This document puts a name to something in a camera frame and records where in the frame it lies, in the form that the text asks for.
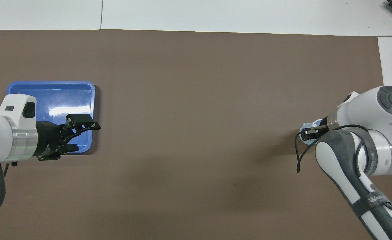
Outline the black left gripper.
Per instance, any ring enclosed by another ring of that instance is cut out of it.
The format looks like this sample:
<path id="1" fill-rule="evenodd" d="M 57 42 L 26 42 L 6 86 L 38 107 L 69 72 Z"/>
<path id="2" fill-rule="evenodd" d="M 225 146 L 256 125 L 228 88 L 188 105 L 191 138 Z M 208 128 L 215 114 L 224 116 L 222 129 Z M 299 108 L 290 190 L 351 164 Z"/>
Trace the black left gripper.
<path id="1" fill-rule="evenodd" d="M 89 130 L 100 130 L 101 126 L 95 122 L 90 114 L 66 115 L 64 124 L 56 125 L 48 121 L 36 121 L 38 142 L 35 156 L 39 161 L 58 160 L 62 155 L 79 151 L 75 143 L 69 143 L 69 136 Z"/>

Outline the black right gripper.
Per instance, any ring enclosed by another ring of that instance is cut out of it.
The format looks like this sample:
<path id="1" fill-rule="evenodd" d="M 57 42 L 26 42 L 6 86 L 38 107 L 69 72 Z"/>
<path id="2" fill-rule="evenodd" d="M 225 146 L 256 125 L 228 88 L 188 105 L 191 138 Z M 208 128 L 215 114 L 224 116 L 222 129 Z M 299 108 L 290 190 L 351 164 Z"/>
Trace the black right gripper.
<path id="1" fill-rule="evenodd" d="M 329 131 L 327 125 L 319 125 L 317 127 L 303 128 L 303 140 L 317 139 Z"/>

